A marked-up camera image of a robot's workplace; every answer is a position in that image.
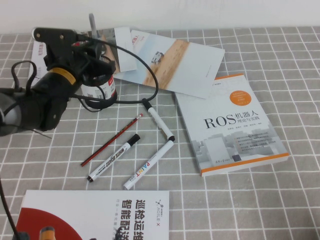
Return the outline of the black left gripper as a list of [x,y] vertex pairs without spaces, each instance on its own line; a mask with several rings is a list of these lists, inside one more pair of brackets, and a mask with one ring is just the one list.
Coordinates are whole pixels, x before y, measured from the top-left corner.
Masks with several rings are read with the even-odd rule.
[[101,59],[106,50],[102,43],[93,38],[80,40],[80,35],[72,29],[36,27],[33,29],[33,38],[46,45],[44,62],[48,71],[61,68],[74,76],[80,75],[82,64],[74,49],[89,52],[97,60]]

